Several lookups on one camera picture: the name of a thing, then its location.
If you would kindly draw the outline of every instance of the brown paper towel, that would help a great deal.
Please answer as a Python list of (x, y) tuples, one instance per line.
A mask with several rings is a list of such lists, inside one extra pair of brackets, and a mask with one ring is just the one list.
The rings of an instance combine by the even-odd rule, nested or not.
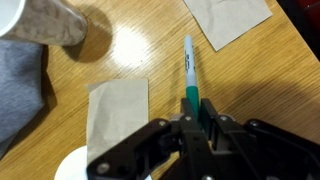
[(111, 80), (87, 89), (89, 164), (148, 123), (148, 80)]
[(184, 0), (216, 51), (272, 15), (265, 0)]

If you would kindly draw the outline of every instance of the cup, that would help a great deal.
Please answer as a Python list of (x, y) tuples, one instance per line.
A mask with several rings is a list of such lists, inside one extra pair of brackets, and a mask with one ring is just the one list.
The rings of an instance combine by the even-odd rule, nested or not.
[(64, 0), (0, 0), (0, 38), (71, 46), (87, 33), (80, 11)]

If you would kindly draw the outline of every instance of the table surface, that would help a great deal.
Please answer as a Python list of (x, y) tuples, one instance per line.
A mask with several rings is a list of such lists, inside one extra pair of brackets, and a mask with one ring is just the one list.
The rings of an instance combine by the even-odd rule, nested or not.
[(320, 65), (276, 0), (267, 0), (272, 17), (218, 52), (182, 0), (70, 2), (89, 19), (87, 38), (44, 50), (46, 105), (0, 162), (0, 179), (53, 179), (63, 158), (86, 144), (88, 83), (148, 78), (150, 120), (179, 112), (186, 34), (194, 38), (200, 96), (220, 113), (320, 143)]

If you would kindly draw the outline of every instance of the white round object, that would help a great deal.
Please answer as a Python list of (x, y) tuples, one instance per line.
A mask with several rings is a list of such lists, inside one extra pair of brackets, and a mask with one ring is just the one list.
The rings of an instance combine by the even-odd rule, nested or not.
[(24, 10), (26, 0), (0, 1), (0, 37), (9, 32), (18, 22)]
[[(87, 146), (83, 146), (64, 158), (58, 167), (54, 180), (88, 180), (86, 168)], [(152, 180), (151, 176), (148, 176), (146, 180)]]

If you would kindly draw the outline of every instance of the marker body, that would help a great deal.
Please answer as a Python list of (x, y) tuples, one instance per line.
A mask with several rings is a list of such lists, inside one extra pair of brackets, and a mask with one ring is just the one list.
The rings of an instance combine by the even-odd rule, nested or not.
[(193, 42), (190, 35), (184, 39), (186, 96), (189, 99), (196, 118), (199, 116), (199, 91), (197, 86), (196, 68), (194, 63)]

